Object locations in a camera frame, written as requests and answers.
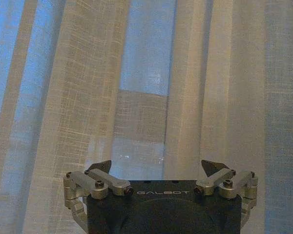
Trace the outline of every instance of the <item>black plastic housing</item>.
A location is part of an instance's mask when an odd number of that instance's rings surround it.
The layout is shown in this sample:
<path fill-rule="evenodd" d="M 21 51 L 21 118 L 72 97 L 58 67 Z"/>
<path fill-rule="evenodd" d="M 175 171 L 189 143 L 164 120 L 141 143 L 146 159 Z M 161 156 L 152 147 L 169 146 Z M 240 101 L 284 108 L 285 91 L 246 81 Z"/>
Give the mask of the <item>black plastic housing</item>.
<path fill-rule="evenodd" d="M 87 198 L 90 234 L 239 234 L 241 197 L 203 199 L 195 180 L 130 181 L 134 194 Z"/>

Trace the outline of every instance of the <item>black triangular tip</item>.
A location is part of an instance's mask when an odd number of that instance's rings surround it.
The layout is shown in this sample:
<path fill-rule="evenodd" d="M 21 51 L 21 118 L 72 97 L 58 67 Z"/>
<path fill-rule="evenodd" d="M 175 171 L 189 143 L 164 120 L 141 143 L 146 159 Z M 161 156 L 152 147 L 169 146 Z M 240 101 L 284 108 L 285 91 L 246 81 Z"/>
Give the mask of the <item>black triangular tip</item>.
<path fill-rule="evenodd" d="M 112 166 L 112 161 L 111 160 L 107 160 L 107 161 L 103 161 L 103 162 L 99 162 L 99 163 L 93 163 L 88 170 L 92 170 L 92 169 L 99 169 L 105 173 L 109 173 L 109 170 L 111 169 Z"/>
<path fill-rule="evenodd" d="M 208 160 L 202 160 L 202 167 L 207 177 L 210 177 L 212 174 L 215 174 L 216 172 L 220 171 L 223 168 L 229 168 L 223 163 L 212 162 Z"/>

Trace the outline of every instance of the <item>metal linkage arm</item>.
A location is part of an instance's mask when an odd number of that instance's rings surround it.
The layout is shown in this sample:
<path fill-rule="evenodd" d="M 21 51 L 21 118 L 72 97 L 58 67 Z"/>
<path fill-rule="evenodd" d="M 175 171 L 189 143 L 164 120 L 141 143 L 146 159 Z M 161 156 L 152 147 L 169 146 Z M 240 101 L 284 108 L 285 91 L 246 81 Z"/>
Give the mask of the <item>metal linkage arm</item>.
<path fill-rule="evenodd" d="M 231 179 L 233 171 L 228 168 L 223 168 L 220 171 L 212 174 L 205 180 L 196 181 L 196 192 L 201 196 L 213 195 L 214 189 L 225 179 Z"/>
<path fill-rule="evenodd" d="M 105 184 L 107 184 L 109 189 L 113 191 L 114 195 L 127 196 L 133 194 L 133 188 L 131 187 L 130 182 L 128 180 L 115 178 L 114 176 L 106 172 L 103 172 L 99 169 L 87 170 L 85 171 L 85 173 L 89 177 L 97 181 L 101 180 Z"/>
<path fill-rule="evenodd" d="M 91 195 L 94 199 L 103 199 L 108 194 L 108 186 L 97 183 L 94 179 L 82 172 L 67 173 L 63 178 L 64 205 L 71 209 L 74 220 L 88 232 L 87 215 L 84 205 L 78 200 L 79 197 Z"/>
<path fill-rule="evenodd" d="M 258 178 L 254 172 L 240 172 L 232 180 L 225 180 L 219 185 L 220 196 L 233 199 L 237 194 L 242 197 L 241 227 L 248 221 L 251 209 L 257 203 Z"/>

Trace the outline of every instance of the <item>black screw head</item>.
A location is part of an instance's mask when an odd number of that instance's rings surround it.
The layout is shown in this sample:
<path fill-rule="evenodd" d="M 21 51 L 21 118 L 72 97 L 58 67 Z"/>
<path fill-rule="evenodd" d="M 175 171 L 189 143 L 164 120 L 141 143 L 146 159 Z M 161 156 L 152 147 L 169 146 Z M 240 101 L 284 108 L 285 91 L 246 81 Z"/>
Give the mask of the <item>black screw head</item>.
<path fill-rule="evenodd" d="M 95 186 L 96 188 L 103 188 L 104 182 L 102 180 L 97 180 Z"/>
<path fill-rule="evenodd" d="M 130 186 L 126 187 L 125 190 L 124 190 L 124 195 L 125 196 L 131 196 L 131 195 L 133 195 L 133 188 L 130 187 Z"/>
<path fill-rule="evenodd" d="M 193 191 L 199 199 L 202 199 L 204 197 L 204 189 L 202 187 L 198 186 Z"/>
<path fill-rule="evenodd" d="M 231 179 L 225 179 L 223 184 L 224 184 L 225 188 L 232 188 L 233 187 L 233 181 Z"/>

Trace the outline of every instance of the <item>fabric texture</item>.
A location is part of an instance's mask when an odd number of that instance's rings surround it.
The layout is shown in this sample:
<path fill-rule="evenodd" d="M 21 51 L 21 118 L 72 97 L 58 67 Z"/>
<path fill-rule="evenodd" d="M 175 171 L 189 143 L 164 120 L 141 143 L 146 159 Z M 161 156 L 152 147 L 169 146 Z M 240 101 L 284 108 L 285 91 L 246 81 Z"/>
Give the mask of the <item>fabric texture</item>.
<path fill-rule="evenodd" d="M 63 176 L 259 177 L 242 234 L 293 234 L 293 0 L 1 0 L 0 233 L 84 231 Z"/>

